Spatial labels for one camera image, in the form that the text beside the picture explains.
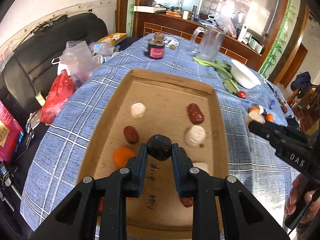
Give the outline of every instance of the bottle with cork stopper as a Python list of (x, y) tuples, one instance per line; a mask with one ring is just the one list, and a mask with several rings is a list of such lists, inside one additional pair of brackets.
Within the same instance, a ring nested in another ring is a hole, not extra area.
[(153, 40), (148, 42), (148, 50), (144, 54), (152, 59), (162, 59), (164, 56), (164, 33), (157, 32)]

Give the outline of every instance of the brown wooden counter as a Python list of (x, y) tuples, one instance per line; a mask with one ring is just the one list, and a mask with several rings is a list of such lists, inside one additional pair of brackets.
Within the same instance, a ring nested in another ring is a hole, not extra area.
[[(203, 25), (199, 23), (165, 14), (135, 12), (133, 36), (142, 38), (149, 33), (163, 32), (190, 40), (194, 30), (198, 26), (203, 27)], [(200, 43), (200, 41), (201, 34), (199, 35), (199, 38), (196, 39), (197, 43)], [(246, 64), (253, 70), (258, 71), (260, 69), (259, 62), (261, 60), (261, 55), (229, 36), (225, 37), (220, 52)]]

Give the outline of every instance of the silver rivet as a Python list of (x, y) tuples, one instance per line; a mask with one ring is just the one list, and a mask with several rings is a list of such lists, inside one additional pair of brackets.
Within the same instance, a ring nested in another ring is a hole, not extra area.
[(90, 183), (91, 181), (92, 181), (92, 177), (89, 177), (89, 176), (83, 179), (84, 183)]
[(191, 172), (192, 174), (197, 174), (197, 173), (200, 172), (200, 170), (199, 170), (197, 167), (192, 167), (192, 168), (190, 169), (190, 172)]
[(237, 181), (237, 178), (235, 176), (228, 176), (227, 181), (229, 181), (231, 183), (235, 183)]
[(121, 174), (127, 174), (129, 172), (129, 169), (128, 168), (121, 168), (120, 169), (120, 173)]

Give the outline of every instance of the green bamboo pattern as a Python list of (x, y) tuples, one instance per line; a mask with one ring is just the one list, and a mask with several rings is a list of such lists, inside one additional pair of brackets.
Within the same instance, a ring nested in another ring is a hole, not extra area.
[(134, 3), (135, 0), (128, 0), (128, 8), (127, 8), (127, 28), (126, 32), (128, 36), (132, 36), (132, 27), (133, 27), (133, 15), (134, 15)]
[(262, 76), (264, 76), (264, 78), (267, 78), (266, 72), (270, 68), (275, 67), (277, 56), (280, 55), (281, 57), (281, 55), (283, 54), (283, 51), (287, 44), (285, 40), (287, 40), (288, 38), (288, 26), (293, 26), (298, 17), (296, 13), (296, 8), (292, 5), (293, 2), (294, 0), (288, 0), (287, 9), (285, 11), (284, 19), (282, 20), (282, 24), (276, 37), (276, 40), (273, 43), (273, 46), (271, 47), (271, 50), (266, 60), (264, 61), (262, 67), (259, 70), (259, 73)]

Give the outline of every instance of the orange ball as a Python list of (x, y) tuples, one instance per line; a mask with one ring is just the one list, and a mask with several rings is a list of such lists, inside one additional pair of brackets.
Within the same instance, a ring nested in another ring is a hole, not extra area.
[(251, 112), (251, 111), (258, 111), (259, 112), (259, 107), (257, 107), (257, 106), (251, 106), (250, 108), (249, 108), (249, 113)]
[(272, 114), (267, 114), (265, 117), (266, 121), (272, 122), (273, 121), (273, 115)]
[(135, 157), (132, 150), (127, 147), (120, 147), (113, 153), (112, 160), (117, 169), (123, 168), (127, 165), (130, 158)]

